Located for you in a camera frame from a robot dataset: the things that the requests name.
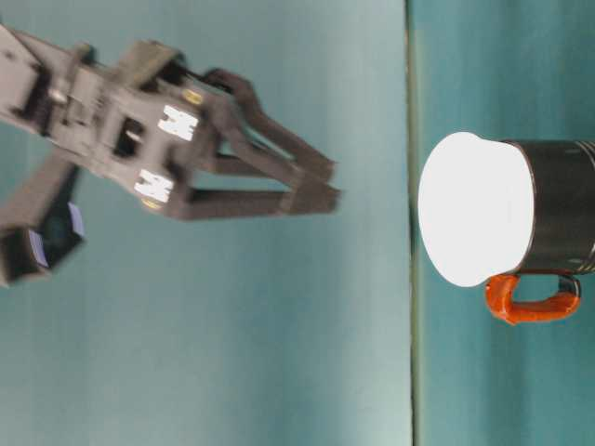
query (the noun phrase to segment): teal wall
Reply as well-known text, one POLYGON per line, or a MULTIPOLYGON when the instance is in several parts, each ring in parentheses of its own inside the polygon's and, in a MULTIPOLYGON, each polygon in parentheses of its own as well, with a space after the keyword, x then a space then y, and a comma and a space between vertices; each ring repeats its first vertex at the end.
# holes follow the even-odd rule
MULTIPOLYGON (((0 292, 0 444, 411 442, 401 1, 0 1, 106 63, 136 38, 254 80, 337 160, 333 216, 186 224, 86 176, 88 243, 0 292)), ((0 198, 47 153, 3 125, 0 198)))
MULTIPOLYGON (((582 0, 410 2, 414 170, 457 130, 595 138, 593 17, 582 0)), ((415 248, 418 444, 594 444, 595 278, 572 319, 512 328, 489 315, 482 287, 450 285, 418 236, 415 248)), ((553 290, 531 279, 519 295, 553 290)))

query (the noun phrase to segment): white label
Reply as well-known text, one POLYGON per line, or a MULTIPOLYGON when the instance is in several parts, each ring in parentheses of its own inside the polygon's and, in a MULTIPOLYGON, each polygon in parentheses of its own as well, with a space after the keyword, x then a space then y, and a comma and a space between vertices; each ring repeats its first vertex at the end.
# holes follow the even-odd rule
POLYGON ((169 201, 169 192, 174 187, 173 181, 161 175, 155 175, 145 169, 140 171, 139 178, 139 182, 134 185, 135 191, 161 203, 167 203, 169 201))
POLYGON ((171 105, 164 107, 164 114, 167 119, 159 121, 159 128, 170 135, 175 135, 185 141, 192 141, 194 128, 198 119, 184 111, 178 110, 171 105))

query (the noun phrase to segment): mug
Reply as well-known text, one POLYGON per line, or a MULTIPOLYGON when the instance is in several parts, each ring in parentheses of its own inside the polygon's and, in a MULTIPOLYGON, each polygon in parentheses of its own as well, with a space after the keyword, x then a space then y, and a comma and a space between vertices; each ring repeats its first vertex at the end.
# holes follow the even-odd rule
POLYGON ((595 143, 458 133, 430 155, 418 212, 441 274, 461 286, 487 281, 488 308, 516 324, 563 319, 579 307, 575 276, 595 271, 594 204, 595 143), (515 302, 527 274, 557 275, 556 294, 515 302))

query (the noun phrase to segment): mug handle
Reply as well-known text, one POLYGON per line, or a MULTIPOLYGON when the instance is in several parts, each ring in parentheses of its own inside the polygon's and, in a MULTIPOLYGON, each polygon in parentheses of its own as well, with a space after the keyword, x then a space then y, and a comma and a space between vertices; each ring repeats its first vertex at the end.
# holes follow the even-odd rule
POLYGON ((559 277, 558 293, 552 297, 540 302, 514 302, 512 295, 521 277, 517 274, 494 276, 485 287, 487 307, 496 318, 510 325, 567 318, 580 305, 580 282, 572 276, 559 277))

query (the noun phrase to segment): teal surface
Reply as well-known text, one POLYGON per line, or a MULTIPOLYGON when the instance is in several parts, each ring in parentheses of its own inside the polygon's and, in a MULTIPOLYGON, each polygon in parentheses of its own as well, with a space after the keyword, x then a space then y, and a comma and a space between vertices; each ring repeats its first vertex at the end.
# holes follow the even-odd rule
MULTIPOLYGON (((458 130, 595 138, 593 2, 413 0, 408 15, 417 169, 458 130)), ((415 247, 417 443, 594 444, 594 278, 572 319, 513 328, 491 318, 482 287, 450 285, 415 247)), ((553 290, 532 279, 519 295, 553 290)))
MULTIPOLYGON (((401 1, 0 1, 115 62, 137 38, 254 81, 338 161, 333 216, 178 223, 83 180, 88 242, 0 292, 0 444, 411 442, 401 1)), ((0 198, 47 153, 3 125, 0 198)))

